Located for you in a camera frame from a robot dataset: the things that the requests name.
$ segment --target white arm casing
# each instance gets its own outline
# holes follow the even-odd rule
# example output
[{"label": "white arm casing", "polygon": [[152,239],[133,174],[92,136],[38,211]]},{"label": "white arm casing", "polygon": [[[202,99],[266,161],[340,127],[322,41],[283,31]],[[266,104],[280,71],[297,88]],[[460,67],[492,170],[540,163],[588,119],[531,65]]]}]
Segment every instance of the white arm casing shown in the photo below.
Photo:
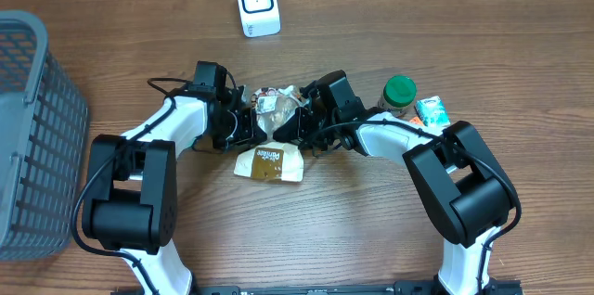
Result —
[{"label": "white arm casing", "polygon": [[[384,119],[392,122],[401,122],[415,129],[421,128],[423,131],[433,135],[440,135],[442,133],[438,129],[419,127],[416,124],[396,119],[389,112],[376,114],[369,118],[370,121],[382,121]],[[422,137],[416,133],[391,125],[362,124],[356,133],[363,150],[369,156],[384,157],[402,166],[405,166],[402,158],[405,152],[431,141],[430,138]],[[452,166],[447,169],[447,172],[452,173],[456,169],[456,166]],[[478,276],[481,249],[486,239],[498,230],[498,227],[487,230],[467,249],[462,245],[454,245],[444,239],[444,261],[439,270],[439,281],[451,295],[474,295],[477,293],[476,277]],[[485,266],[489,265],[490,255],[491,252],[489,251],[486,255]],[[483,273],[483,287],[488,282],[489,276],[485,268]]]},{"label": "white arm casing", "polygon": [[[150,142],[152,140],[174,141],[175,157],[186,148],[191,147],[196,136],[204,134],[208,124],[208,110],[206,103],[191,96],[176,96],[175,109],[161,124],[149,133],[140,137],[138,141]],[[130,138],[142,131],[147,124],[159,119],[171,107],[171,99],[165,98],[163,106],[148,120],[135,129],[127,131],[122,136]]]},{"label": "white arm casing", "polygon": [[[481,261],[481,251],[488,238],[496,234],[500,226],[494,226],[482,235],[476,238],[476,241],[469,248],[464,248],[461,244],[454,245],[444,239],[444,261],[439,269],[439,282],[450,294],[456,295],[474,295],[478,292],[479,263]],[[483,270],[482,286],[489,283],[487,268],[491,251],[488,250],[485,256],[485,269]]]},{"label": "white arm casing", "polygon": [[[147,254],[143,250],[121,249],[134,255],[144,268],[147,270],[148,277],[155,289],[161,295],[188,295],[192,288],[192,274],[179,259],[174,241],[170,240],[167,245],[159,248],[155,255]],[[151,294],[149,286],[144,277],[137,268],[132,266],[132,262],[126,260],[126,263],[132,268],[136,278],[145,290],[145,294]]]},{"label": "white arm casing", "polygon": [[[142,142],[152,140],[164,140],[175,142],[175,157],[179,158],[181,152],[190,147],[194,139],[204,134],[208,124],[208,112],[206,103],[191,96],[176,96],[174,111],[157,127],[149,133],[140,137]],[[166,98],[163,106],[148,120],[128,131],[122,136],[130,138],[142,131],[147,124],[151,124],[161,117],[171,107],[171,99]],[[131,180],[142,180],[142,174],[131,175]],[[128,250],[137,259],[141,260],[142,265],[147,270],[148,276],[155,288],[161,295],[188,295],[191,290],[192,274],[179,259],[173,240],[159,248],[156,255],[147,254],[143,250]],[[124,259],[132,267],[132,271],[142,284],[145,294],[151,294],[144,277],[140,271],[132,266],[132,263]]]},{"label": "white arm casing", "polygon": [[[421,128],[423,131],[433,135],[441,134],[441,130],[421,127],[414,123],[396,119],[389,112],[376,114],[368,120],[401,122],[415,129]],[[361,146],[369,156],[384,157],[402,166],[405,166],[405,162],[402,159],[402,155],[405,152],[431,141],[430,138],[422,137],[416,133],[391,125],[362,124],[357,129],[356,134]]]}]

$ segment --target gray plastic basket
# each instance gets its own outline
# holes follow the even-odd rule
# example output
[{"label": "gray plastic basket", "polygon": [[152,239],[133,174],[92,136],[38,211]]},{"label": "gray plastic basket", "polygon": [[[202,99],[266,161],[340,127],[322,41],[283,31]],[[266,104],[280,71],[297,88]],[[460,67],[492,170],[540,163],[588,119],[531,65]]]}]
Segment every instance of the gray plastic basket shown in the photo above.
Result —
[{"label": "gray plastic basket", "polygon": [[47,50],[34,15],[0,12],[0,260],[43,258],[69,241],[88,107]]}]

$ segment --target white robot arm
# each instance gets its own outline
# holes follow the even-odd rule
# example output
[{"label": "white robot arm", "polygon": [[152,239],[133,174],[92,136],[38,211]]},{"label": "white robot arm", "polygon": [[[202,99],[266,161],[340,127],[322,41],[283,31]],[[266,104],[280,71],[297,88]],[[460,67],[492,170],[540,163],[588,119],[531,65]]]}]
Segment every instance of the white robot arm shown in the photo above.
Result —
[{"label": "white robot arm", "polygon": [[[292,122],[279,129],[278,134],[275,133],[274,138],[279,142],[301,141],[301,146],[307,142],[313,147],[316,143],[308,139],[308,136],[312,132],[328,131],[330,137],[324,143],[338,138],[347,149],[355,149],[370,157],[384,157],[400,166],[406,166],[430,219],[445,238],[444,259],[437,275],[440,291],[451,295],[477,294],[477,275],[484,244],[506,222],[511,202],[488,172],[463,160],[445,147],[444,143],[440,144],[439,141],[420,134],[420,129],[431,135],[447,136],[463,148],[473,148],[478,153],[485,153],[488,148],[485,149],[480,136],[466,122],[455,124],[442,132],[398,120],[388,112],[363,109],[360,99],[352,95],[344,72],[340,72],[317,81],[317,100],[326,113],[333,116],[331,120],[325,118],[323,122],[348,123],[340,129],[331,130],[327,129],[331,127],[323,128],[316,124],[308,131],[301,129],[307,128],[299,122],[302,115],[295,115]],[[106,250],[127,252],[136,257],[161,295],[188,295],[198,294],[200,291],[192,273],[181,262],[171,240],[176,217],[175,160],[198,136],[212,133],[213,126],[226,128],[223,129],[223,136],[227,136],[229,132],[233,135],[238,130],[238,124],[243,124],[246,131],[257,124],[251,113],[241,117],[236,111],[233,111],[236,113],[235,120],[213,119],[216,118],[216,110],[212,110],[213,98],[209,100],[200,93],[181,93],[174,97],[174,102],[175,108],[170,115],[149,133],[130,143],[127,161],[119,160],[118,163],[116,160],[113,171],[104,173],[103,182],[94,187],[96,189],[85,198],[83,229],[88,237],[98,239]],[[93,142],[89,172],[96,169],[106,159],[106,155],[126,143],[126,139],[137,135],[147,124],[158,120],[171,106],[172,100],[166,98],[163,107],[137,128],[122,136],[98,137]],[[319,119],[315,115],[315,108],[313,106],[308,115]],[[263,141],[260,133],[250,132],[247,138],[234,136],[234,139],[241,143],[247,139],[248,145],[253,145]],[[492,154],[488,153],[486,157],[485,161],[489,165],[500,170]],[[467,165],[472,167],[473,175],[463,183],[454,185],[448,174]],[[142,180],[142,191],[129,192],[113,188],[113,180],[126,179]],[[477,213],[477,208],[486,209],[486,212],[481,210]],[[486,265],[489,255],[490,250],[486,253]],[[151,289],[145,276],[134,263],[127,262],[144,292],[150,294]],[[481,276],[482,289],[490,281],[486,268],[482,270]],[[417,294],[412,291],[393,292],[394,295]]]}]

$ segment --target plastic wrapper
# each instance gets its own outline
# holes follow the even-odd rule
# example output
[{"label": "plastic wrapper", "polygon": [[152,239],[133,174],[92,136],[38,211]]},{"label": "plastic wrapper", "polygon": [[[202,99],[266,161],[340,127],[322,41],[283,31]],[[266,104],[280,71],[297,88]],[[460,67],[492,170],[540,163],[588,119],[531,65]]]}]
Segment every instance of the plastic wrapper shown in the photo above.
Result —
[{"label": "plastic wrapper", "polygon": [[295,109],[305,104],[294,85],[284,89],[258,89],[252,95],[251,103],[256,110],[258,126],[266,132],[268,142],[273,141],[273,133],[293,116]]}]

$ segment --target food package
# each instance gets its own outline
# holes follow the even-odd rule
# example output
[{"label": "food package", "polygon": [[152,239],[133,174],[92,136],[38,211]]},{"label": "food package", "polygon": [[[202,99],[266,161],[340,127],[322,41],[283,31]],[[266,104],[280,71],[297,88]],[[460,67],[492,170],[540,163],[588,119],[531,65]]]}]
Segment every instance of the food package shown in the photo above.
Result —
[{"label": "food package", "polygon": [[415,124],[417,124],[419,126],[422,126],[422,127],[425,126],[425,124],[419,119],[419,117],[414,117],[414,118],[408,120],[408,122],[415,123]]},{"label": "food package", "polygon": [[446,107],[439,96],[432,96],[417,101],[415,106],[420,120],[430,128],[445,127],[450,124]]},{"label": "food package", "polygon": [[233,173],[253,179],[301,182],[303,156],[293,144],[269,142],[240,153]]}]

